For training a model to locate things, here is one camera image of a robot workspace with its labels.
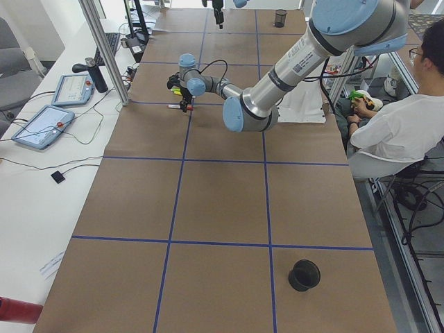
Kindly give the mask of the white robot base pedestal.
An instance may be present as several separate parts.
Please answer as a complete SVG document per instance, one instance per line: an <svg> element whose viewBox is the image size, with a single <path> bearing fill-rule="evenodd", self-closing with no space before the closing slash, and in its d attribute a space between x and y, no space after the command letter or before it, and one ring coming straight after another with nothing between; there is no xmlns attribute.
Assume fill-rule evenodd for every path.
<svg viewBox="0 0 444 333"><path fill-rule="evenodd" d="M296 87L278 106L279 123L325 123L323 100L318 85Z"/></svg>

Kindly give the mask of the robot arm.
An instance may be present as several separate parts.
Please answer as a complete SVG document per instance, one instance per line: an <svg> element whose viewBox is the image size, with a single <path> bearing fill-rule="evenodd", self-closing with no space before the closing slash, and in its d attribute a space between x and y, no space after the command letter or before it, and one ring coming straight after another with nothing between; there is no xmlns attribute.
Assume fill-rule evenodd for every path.
<svg viewBox="0 0 444 333"><path fill-rule="evenodd" d="M248 1L234 0L233 3L236 8L243 8L248 3ZM220 29L222 29L224 23L224 14L223 14L224 0L212 0L212 7L214 11L216 24L219 26Z"/></svg>
<svg viewBox="0 0 444 333"><path fill-rule="evenodd" d="M189 53L180 56L178 85L190 96L211 92L224 99L228 130L264 132L278 121L278 101L327 58L348 49L376 56L404 46L409 9L409 1L317 1L305 34L254 87L202 75Z"/></svg>

